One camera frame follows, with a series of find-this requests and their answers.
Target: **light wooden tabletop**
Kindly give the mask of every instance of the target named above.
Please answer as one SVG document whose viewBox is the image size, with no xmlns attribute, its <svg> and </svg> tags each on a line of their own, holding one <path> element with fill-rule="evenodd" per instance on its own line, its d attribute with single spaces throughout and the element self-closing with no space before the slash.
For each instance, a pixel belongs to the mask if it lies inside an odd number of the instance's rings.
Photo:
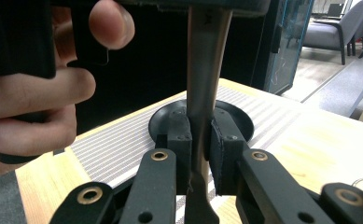
<svg viewBox="0 0 363 224">
<path fill-rule="evenodd" d="M 319 193 L 327 183 L 352 184 L 363 178 L 362 122 L 310 108 L 226 79 L 220 79 L 219 86 L 265 104 L 298 111 L 299 114 L 289 125 L 277 130 L 276 137 L 263 149 L 274 154 L 302 186 Z M 176 97 L 179 95 L 159 102 L 158 105 L 164 105 Z M 84 133 L 77 140 L 131 119 L 153 106 Z M 268 119 L 263 120 L 260 127 L 271 128 L 271 125 L 271 120 Z M 91 181 L 70 147 L 59 155 L 43 155 L 21 167 L 16 174 L 28 223 L 48 223 L 73 188 Z M 214 207 L 221 217 L 221 223 L 240 223 L 233 197 L 217 201 Z"/>
</svg>

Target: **black round base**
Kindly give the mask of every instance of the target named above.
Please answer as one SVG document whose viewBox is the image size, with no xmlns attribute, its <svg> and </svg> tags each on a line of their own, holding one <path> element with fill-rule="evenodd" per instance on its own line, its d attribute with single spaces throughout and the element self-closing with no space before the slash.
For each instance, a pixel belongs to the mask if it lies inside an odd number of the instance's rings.
<svg viewBox="0 0 363 224">
<path fill-rule="evenodd" d="M 254 123 L 250 117 L 239 107 L 223 101 L 216 101 L 216 108 L 230 113 L 246 142 L 249 142 L 254 134 Z M 187 113 L 187 100 L 180 100 L 165 105 L 151 117 L 148 125 L 149 135 L 156 141 L 158 134 L 167 134 L 169 114 L 179 110 Z"/>
</svg>

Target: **hand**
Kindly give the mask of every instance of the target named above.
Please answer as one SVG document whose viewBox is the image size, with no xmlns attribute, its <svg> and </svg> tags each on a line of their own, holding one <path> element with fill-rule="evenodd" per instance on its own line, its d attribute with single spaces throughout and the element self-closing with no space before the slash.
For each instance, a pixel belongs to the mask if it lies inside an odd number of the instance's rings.
<svg viewBox="0 0 363 224">
<path fill-rule="evenodd" d="M 33 156 L 69 146 L 77 132 L 74 104 L 94 93 L 94 78 L 87 70 L 65 67 L 76 58 L 69 9 L 54 7 L 52 18 L 56 77 L 0 77 L 0 153 Z M 109 49 L 123 48 L 134 35 L 131 15 L 112 0 L 96 3 L 90 15 L 90 28 L 93 36 Z M 44 123 L 10 119 L 35 111 L 44 111 Z M 20 166 L 0 162 L 0 175 Z"/>
</svg>

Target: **fingernail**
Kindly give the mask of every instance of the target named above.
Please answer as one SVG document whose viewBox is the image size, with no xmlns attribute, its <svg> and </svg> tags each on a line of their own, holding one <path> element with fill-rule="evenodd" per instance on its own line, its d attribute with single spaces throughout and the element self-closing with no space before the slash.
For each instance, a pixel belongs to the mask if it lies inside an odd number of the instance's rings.
<svg viewBox="0 0 363 224">
<path fill-rule="evenodd" d="M 134 21 L 132 15 L 124 7 L 120 8 L 120 13 L 124 20 L 124 36 L 121 38 L 121 42 L 123 45 L 126 45 L 134 36 Z"/>
</svg>

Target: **wooden table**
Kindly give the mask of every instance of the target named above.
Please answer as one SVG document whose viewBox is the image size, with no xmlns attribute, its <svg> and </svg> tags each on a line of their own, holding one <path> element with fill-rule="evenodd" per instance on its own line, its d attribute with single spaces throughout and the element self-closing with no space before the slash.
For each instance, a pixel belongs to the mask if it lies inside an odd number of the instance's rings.
<svg viewBox="0 0 363 224">
<path fill-rule="evenodd" d="M 330 182 L 352 184 L 363 178 L 362 122 L 309 108 L 226 79 L 220 79 L 219 86 L 245 96 L 241 104 L 248 101 L 246 106 L 254 107 L 247 110 L 264 108 L 262 105 L 265 105 L 277 111 L 270 113 L 269 109 L 257 109 L 248 113 L 254 123 L 259 124 L 256 125 L 259 139 L 253 138 L 253 147 L 274 154 L 302 186 L 320 192 L 321 187 Z M 184 92 L 84 133 L 77 137 L 76 142 L 183 95 Z M 272 119 L 276 113 L 283 113 L 278 116 L 280 119 Z M 74 151 L 71 146 L 59 155 L 43 155 L 16 171 L 28 223 L 48 223 L 69 191 L 91 181 Z M 233 197 L 216 200 L 214 207 L 222 223 L 240 223 Z"/>
</svg>

